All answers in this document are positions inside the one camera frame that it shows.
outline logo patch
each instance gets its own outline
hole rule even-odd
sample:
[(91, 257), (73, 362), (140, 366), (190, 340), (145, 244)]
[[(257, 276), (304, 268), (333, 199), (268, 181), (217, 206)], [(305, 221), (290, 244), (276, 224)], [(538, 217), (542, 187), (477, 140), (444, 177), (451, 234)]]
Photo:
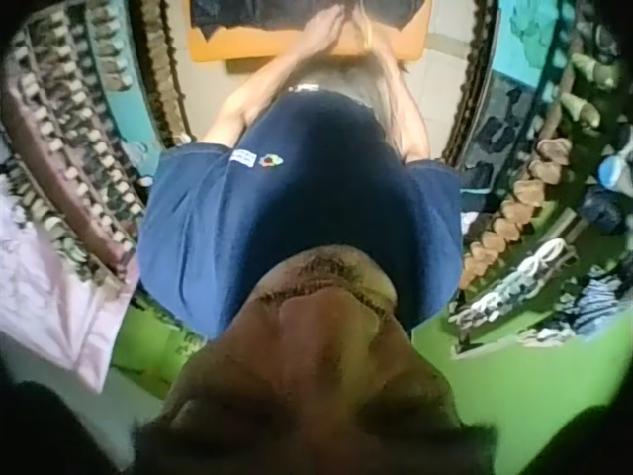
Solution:
[(236, 161), (242, 165), (246, 165), (248, 168), (252, 168), (257, 161), (257, 155), (248, 150), (236, 150), (230, 156), (230, 161)]
[(273, 154), (266, 155), (259, 160), (259, 164), (263, 166), (264, 168), (279, 166), (283, 163), (284, 163), (284, 160), (280, 156), (273, 155)]

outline orange board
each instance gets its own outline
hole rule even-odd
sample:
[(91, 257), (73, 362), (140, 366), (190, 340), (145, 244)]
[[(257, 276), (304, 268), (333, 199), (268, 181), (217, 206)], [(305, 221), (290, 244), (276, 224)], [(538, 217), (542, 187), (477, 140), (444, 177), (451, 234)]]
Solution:
[[(187, 44), (194, 62), (225, 61), (251, 57), (277, 56), (294, 44), (299, 31), (265, 31), (257, 28), (219, 28), (209, 40), (205, 40), (199, 28), (191, 28), (190, 0), (183, 0), (185, 18), (189, 19)], [(374, 22), (376, 29), (382, 30), (390, 39), (396, 57), (402, 61), (417, 61), (422, 58), (432, 0), (426, 0), (415, 17), (402, 30)], [(338, 45), (333, 54), (338, 56), (358, 56), (364, 54), (364, 47), (353, 25), (343, 28)]]

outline floor tile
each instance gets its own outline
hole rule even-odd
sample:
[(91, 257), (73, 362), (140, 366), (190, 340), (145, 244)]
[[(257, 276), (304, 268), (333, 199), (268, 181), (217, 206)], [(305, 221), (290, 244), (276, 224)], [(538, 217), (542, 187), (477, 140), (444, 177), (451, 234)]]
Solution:
[(405, 83), (418, 105), (421, 103), (424, 81), (426, 79), (426, 66), (428, 63), (426, 53), (427, 51), (420, 61), (408, 62), (404, 66)]
[(475, 11), (475, 0), (435, 0), (429, 30), (469, 43), (473, 38)]
[(446, 123), (454, 119), (466, 78), (466, 60), (441, 52), (425, 52), (426, 75), (419, 102), (424, 117)]
[(174, 48), (186, 49), (189, 16), (181, 0), (167, 0), (167, 22)]
[(176, 51), (176, 63), (187, 119), (194, 136), (200, 137), (225, 99), (248, 75), (229, 73), (223, 62), (194, 63), (186, 50)]

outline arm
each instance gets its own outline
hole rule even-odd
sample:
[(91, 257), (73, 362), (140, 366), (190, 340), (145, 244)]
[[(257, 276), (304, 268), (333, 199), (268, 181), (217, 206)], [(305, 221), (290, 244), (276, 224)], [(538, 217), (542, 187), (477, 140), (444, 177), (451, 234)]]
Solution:
[(389, 40), (380, 32), (370, 33), (371, 25), (358, 9), (354, 11), (354, 23), (366, 39), (371, 38), (371, 52), (383, 72), (391, 112), (392, 129), (389, 132), (398, 151), (405, 163), (430, 159), (426, 123), (407, 88)]
[(234, 147), (244, 130), (270, 106), (291, 74), (338, 40), (343, 22), (344, 10), (340, 6), (316, 14), (289, 52), (273, 59), (226, 99), (201, 142)]

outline white label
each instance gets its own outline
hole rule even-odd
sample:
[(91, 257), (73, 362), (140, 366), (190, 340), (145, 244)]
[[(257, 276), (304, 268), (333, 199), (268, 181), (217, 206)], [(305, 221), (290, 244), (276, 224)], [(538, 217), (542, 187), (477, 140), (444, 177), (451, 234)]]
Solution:
[(230, 156), (230, 161), (237, 161), (242, 165), (246, 165), (248, 168), (252, 168), (257, 161), (257, 155), (248, 150), (236, 150), (233, 152), (233, 155)]

